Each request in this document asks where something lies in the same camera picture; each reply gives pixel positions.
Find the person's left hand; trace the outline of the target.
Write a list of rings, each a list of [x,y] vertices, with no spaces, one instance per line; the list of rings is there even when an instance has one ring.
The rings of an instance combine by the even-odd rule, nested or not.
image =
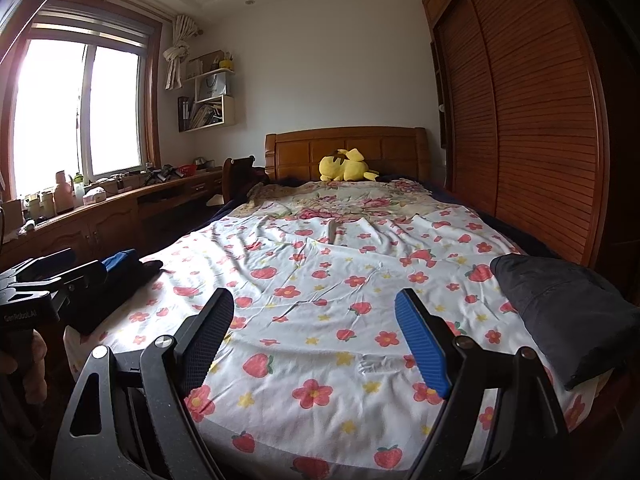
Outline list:
[[[18,373],[22,378],[25,400],[28,404],[40,404],[47,399],[46,358],[48,348],[40,333],[32,331],[30,350],[26,364],[15,359],[16,352],[1,352],[1,373],[11,375]]]

